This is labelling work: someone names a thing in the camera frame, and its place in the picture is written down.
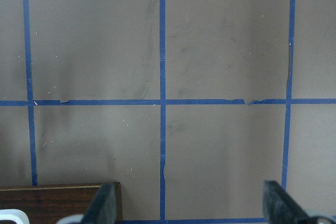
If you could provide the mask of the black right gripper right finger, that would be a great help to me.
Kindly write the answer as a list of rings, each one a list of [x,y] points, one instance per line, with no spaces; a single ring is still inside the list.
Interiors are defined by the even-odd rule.
[[[308,214],[275,180],[263,185],[263,215],[268,223],[305,223]]]

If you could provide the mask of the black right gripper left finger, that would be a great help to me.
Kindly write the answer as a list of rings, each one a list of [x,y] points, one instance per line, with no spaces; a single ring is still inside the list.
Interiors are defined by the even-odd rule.
[[[114,184],[103,184],[99,187],[90,203],[83,223],[107,224],[117,220],[117,200]]]

